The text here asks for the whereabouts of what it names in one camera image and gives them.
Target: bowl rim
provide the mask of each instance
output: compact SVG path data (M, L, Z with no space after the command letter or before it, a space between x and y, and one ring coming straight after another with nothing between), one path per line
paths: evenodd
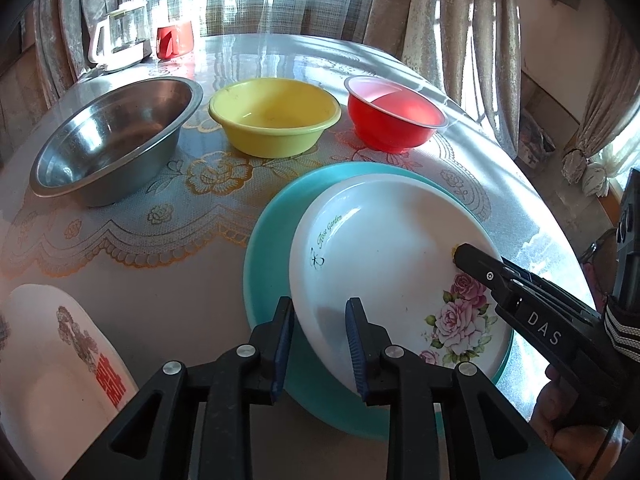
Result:
M427 101L429 104L431 104L433 107L436 108L437 111L439 111L442 114L443 117L443 122L441 124L423 124L423 123L419 123L418 121L414 121L411 120L409 118L406 117L402 117L398 114L395 114L389 110L385 110L384 108L379 107L376 104L373 104L371 101L367 101L366 99L364 99L363 97L361 97L360 95L358 95L358 93L351 88L351 81L354 79L373 79L373 80L378 80L378 81L384 81L388 84L390 84L391 86L394 86L398 89L403 89L403 90L408 90L410 92L413 92L414 94L420 96L422 99L424 99L425 101ZM358 101L363 102L364 104L367 104L369 106L371 106L372 108L375 108L376 110L379 110L380 112L382 112L383 114L386 115L390 115L392 117L395 117L396 119L399 119L401 121L404 121L405 123L410 123L410 124L414 124L415 126L420 126L422 128L446 128L449 125L449 118L447 117L446 113L444 113L444 110L442 110L442 108L440 108L440 106L438 106L438 104L434 103L431 99L429 99L427 96L422 95L420 92L417 92L415 90L413 90L412 88L409 88L408 86L404 86L400 83L396 83L395 81L391 81L391 79L386 79L384 77L378 77L378 76L372 76L372 75L351 75L349 76L347 79L344 80L344 86L347 89L347 91L349 92L350 96L355 97Z
M224 90L229 90L231 88L234 88L236 86L240 86L240 85L244 85L247 83L251 83L254 81L258 81L261 79L268 79L268 80L274 80L274 81L287 81L287 82L291 82L293 81L296 84L301 84L301 85L306 85L306 86L311 86L312 88L318 89L322 92L324 92L327 96L329 96L331 98L332 103L334 104L334 114L320 122L320 123L316 123L316 124L311 124L309 126L297 126L295 128L266 128L264 126L249 126L247 124L240 124L240 123L236 123L235 121L230 121L228 119L225 119L223 116L221 116L214 108L214 104L215 104L215 99L217 97L220 96L221 92ZM244 130L246 132L251 132L254 134L260 134L260 135L267 135L267 136L290 136L290 135L297 135L297 134L312 134L315 133L319 130L325 130L331 126L333 126L335 123L337 123L340 120L340 117L342 115L342 107L340 106L340 103L338 102L338 99L336 99L330 92L328 92L327 90L325 90L322 87L313 85L311 83L308 83L306 81L300 81L298 79L291 79L288 77L252 77L249 79L243 79L242 81L238 81L236 83L231 83L230 85L226 85L225 87L222 87L220 90L217 90L215 92L215 94L213 94L211 96L211 98L209 99L209 115L210 117L216 121L217 123L219 123L222 127L224 127L226 124L228 124L229 126L233 126L235 128L240 128L241 130Z
M105 98L105 96L107 96L108 94L111 94L112 92L119 92L121 90L127 89L135 85L139 85L149 81L157 81L157 80L181 82L187 85L188 88L191 89L191 99L189 100L189 103L187 104L185 109L180 113L180 115L178 115L171 123L169 123L166 127L160 130L158 133L156 133L144 144L141 144L140 146L138 146L131 152L127 153L126 155L121 156L118 160L115 160L111 164L106 165L104 168L101 168L98 171L94 171L93 173L85 177L82 177L79 180L70 182L68 184L63 184L62 186L45 186L43 183L41 183L40 179L38 178L38 167L42 160L42 155L50 146L50 144L52 143L53 139L56 137L58 132L66 128L66 126L73 120L73 118L81 114L83 111L87 110L87 108L101 101L102 99ZM119 86L117 88L113 88L109 90L108 92L105 92L104 94L93 99L91 102L82 106L79 110L75 111L75 113L73 113L70 117L66 118L66 120L62 124L60 124L59 127L55 129L55 131L51 134L49 139L46 140L46 142L38 152L38 155L33 161L33 165L31 167L31 173L29 176L29 185L31 187L31 190L34 192L34 194L36 194L41 198L55 198L58 196L63 196L65 194L71 193L75 190L81 189L87 184L95 182L96 180L100 179L101 177L104 177L109 173L113 173L113 171L117 170L118 168L121 168L125 164L128 164L129 162L131 162L134 158L137 158L138 156L147 152L148 150L153 148L156 144L160 143L162 140L165 140L175 130L180 128L180 126L182 126L187 121L187 119L189 119L189 117L193 115L193 113L197 110L198 106L200 106L200 102L202 101L202 96L203 96L202 86L200 86L199 83L191 79L178 77L178 76L162 76L162 77L151 77L147 79L141 79L140 81L134 81L133 83Z

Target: lace tablecloth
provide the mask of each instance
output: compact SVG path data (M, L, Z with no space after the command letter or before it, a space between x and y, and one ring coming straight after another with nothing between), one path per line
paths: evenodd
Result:
M246 341L242 261L255 221L287 183L346 160L385 162L430 178L478 217L502 256L593 304L558 224L495 139L391 56L341 41L247 34L207 38L161 69L195 79L204 99L184 125L172 160L139 192L86 209L65 198L35 197L28 175L44 141L74 110L157 75L153 65L73 86L0 174L0 298L22 283L62 288L110 339L139 384L167 360L198 364ZM428 95L447 110L450 125L403 155L366 148L345 106L343 82L354 74L383 76ZM217 89L255 76L322 86L340 101L342 119L299 156L267 160L239 153L207 114L207 101ZM525 416L546 382L545 365L515 337L498 387ZM383 478L382 444L332 430L290 399L254 412L256 478L354 478L353 471L358 478ZM327 453L334 459L325 460Z

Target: screw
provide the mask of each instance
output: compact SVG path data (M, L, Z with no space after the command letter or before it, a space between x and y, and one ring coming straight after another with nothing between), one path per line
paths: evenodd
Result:
M392 359L398 359L404 355L404 350L397 345L391 345L385 348L385 354Z
M461 374L466 375L467 377L471 377L474 376L476 374L476 372L478 371L478 369L476 368L475 364L471 364L469 362L467 363L460 363L458 365L458 370Z
M167 375L175 375L182 370L182 365L178 361L169 361L164 363L162 371Z
M255 354L255 347L252 345L240 345L236 349L236 354L238 354L240 357L251 357L253 354Z

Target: red bowl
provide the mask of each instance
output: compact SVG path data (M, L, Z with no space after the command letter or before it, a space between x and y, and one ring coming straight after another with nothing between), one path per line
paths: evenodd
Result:
M344 85L356 135L374 150L405 152L427 142L449 122L425 96L388 79L356 75Z

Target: white plate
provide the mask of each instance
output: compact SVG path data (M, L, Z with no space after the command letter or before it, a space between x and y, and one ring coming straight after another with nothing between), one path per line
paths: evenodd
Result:
M291 245L291 296L306 338L342 384L356 391L344 328L351 297L425 361L470 359L489 378L498 371L511 328L485 287L453 264L465 242L500 258L469 211L404 176L348 178L309 206Z
M137 390L68 294L21 285L0 306L0 426L36 480L60 480Z

